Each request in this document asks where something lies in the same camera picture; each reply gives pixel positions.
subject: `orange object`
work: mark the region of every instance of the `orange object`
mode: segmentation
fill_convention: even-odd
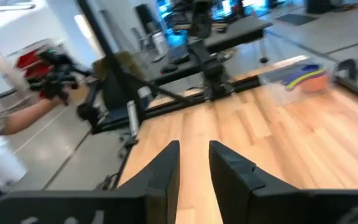
[[[311,78],[300,84],[300,88],[305,93],[314,93],[317,91],[325,90],[328,84],[327,72],[325,75]]]

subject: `plastic bin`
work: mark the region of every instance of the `plastic bin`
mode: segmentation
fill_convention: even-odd
[[[259,81],[271,94],[276,104],[285,105],[331,89],[334,68],[334,63],[325,62],[323,64],[316,62],[313,58],[305,58],[290,65],[264,72],[259,75]]]

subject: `person's arm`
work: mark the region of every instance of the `person's arm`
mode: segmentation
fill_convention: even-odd
[[[16,134],[25,130],[41,117],[53,110],[54,107],[58,106],[60,103],[62,103],[62,101],[58,98],[54,100],[43,99],[28,108],[8,115],[2,134]]]

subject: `gray floor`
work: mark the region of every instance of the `gray floor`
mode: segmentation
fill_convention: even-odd
[[[288,12],[303,14],[300,6],[285,6],[264,16],[274,22],[264,42],[270,63],[298,55],[313,57],[316,62],[329,68],[335,61],[346,58],[358,59],[358,9],[343,13],[327,13],[308,24],[295,27],[274,20]],[[226,62],[231,75],[238,75],[259,67],[258,44],[240,45],[232,59]],[[181,92],[201,85],[200,75],[164,85],[164,88]],[[90,190],[108,175],[118,171],[121,161],[117,151],[121,147],[117,133],[88,136],[89,128],[77,120],[75,107],[57,108],[30,129],[11,136],[17,155],[24,161],[29,173],[16,187],[23,189]],[[70,160],[60,170],[65,161]]]

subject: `wooden table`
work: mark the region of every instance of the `wooden table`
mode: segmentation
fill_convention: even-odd
[[[140,142],[128,158],[120,185],[176,139],[181,156],[177,223],[222,223],[209,173],[210,140],[221,141],[300,189],[358,189],[358,97],[342,89],[278,106],[258,87],[149,119],[140,129]]]

